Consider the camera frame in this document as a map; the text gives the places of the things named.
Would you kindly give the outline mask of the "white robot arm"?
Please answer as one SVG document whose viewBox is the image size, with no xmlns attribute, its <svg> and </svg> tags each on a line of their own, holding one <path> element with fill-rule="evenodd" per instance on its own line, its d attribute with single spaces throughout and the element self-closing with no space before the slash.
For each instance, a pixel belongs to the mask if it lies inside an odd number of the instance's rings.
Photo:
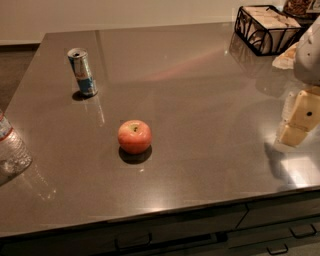
<svg viewBox="0 0 320 256">
<path fill-rule="evenodd" d="M 320 123 L 320 17 L 297 43 L 293 73 L 304 88 L 285 100 L 274 146 L 289 151 L 300 145 Z"/>
</svg>

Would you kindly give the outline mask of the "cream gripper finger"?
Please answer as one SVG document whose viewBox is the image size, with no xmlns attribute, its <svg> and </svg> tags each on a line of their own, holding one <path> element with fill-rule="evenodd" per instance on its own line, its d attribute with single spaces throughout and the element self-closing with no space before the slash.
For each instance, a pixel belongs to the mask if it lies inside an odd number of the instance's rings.
<svg viewBox="0 0 320 256">
<path fill-rule="evenodd" d="M 320 123 L 320 87 L 309 86 L 299 92 L 290 92 L 285 100 L 277 144 L 297 147 Z"/>
</svg>

